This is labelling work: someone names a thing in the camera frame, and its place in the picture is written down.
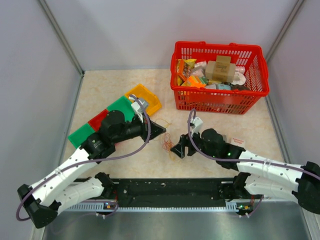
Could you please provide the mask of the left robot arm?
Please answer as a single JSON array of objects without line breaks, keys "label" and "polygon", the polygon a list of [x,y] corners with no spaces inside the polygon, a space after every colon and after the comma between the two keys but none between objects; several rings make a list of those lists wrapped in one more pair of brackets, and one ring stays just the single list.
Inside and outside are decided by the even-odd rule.
[{"label": "left robot arm", "polygon": [[144,142],[166,132],[166,128],[137,113],[131,121],[119,110],[107,113],[98,131],[92,133],[60,166],[42,180],[21,185],[17,193],[23,208],[37,229],[49,225],[64,210],[87,200],[108,200],[116,206],[114,182],[103,172],[82,183],[72,183],[83,173],[108,159],[116,151],[116,144],[140,137]]}]

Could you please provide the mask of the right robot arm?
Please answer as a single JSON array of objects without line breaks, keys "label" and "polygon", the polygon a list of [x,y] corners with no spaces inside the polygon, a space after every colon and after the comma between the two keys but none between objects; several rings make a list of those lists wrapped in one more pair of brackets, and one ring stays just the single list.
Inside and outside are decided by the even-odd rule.
[{"label": "right robot arm", "polygon": [[170,150],[181,159],[199,153],[225,169],[237,171],[233,192],[239,198],[275,197],[297,203],[311,213],[320,213],[320,167],[312,161],[300,165],[271,160],[227,143],[212,128],[181,135]]}]

